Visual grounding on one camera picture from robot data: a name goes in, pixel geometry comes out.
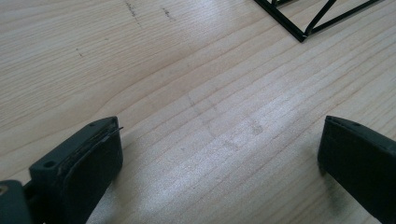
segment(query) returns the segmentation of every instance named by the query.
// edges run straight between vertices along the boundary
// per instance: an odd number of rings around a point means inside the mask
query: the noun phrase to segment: wooden table
[[[317,153],[326,115],[396,138],[395,1],[300,44],[253,0],[3,0],[0,50],[1,179],[119,117],[90,223],[376,223]]]

